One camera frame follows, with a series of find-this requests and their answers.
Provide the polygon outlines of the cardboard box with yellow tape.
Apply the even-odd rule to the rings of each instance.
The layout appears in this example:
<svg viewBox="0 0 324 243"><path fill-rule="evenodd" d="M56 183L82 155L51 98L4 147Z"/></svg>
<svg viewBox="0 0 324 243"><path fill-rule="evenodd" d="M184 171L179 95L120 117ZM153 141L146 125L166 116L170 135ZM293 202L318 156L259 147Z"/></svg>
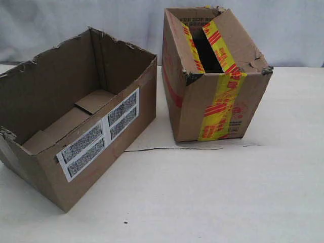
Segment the cardboard box with yellow tape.
<svg viewBox="0 0 324 243"><path fill-rule="evenodd" d="M273 73L221 7L166 8L161 65L177 142L242 138Z"/></svg>

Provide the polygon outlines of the torn cardboard box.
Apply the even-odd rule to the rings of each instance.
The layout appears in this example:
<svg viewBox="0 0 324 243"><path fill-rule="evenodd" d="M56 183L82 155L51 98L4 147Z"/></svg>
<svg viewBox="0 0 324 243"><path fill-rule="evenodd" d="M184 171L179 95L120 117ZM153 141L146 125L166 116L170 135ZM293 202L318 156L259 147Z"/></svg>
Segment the torn cardboard box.
<svg viewBox="0 0 324 243"><path fill-rule="evenodd" d="M1 74L1 161L68 212L156 117L157 56L89 28Z"/></svg>

